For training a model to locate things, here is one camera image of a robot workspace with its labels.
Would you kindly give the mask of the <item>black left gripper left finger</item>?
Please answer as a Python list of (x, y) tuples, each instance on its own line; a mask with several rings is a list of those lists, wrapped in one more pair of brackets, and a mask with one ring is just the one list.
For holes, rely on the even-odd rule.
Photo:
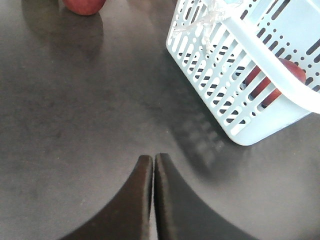
[(153, 159), (139, 156), (113, 199), (64, 240), (148, 240), (153, 187)]

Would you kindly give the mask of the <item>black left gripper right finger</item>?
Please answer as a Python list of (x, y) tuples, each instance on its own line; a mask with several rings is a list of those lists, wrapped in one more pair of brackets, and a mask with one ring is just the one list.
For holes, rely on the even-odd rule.
[(212, 210), (186, 183), (167, 153), (155, 156), (154, 208), (160, 240), (254, 239)]

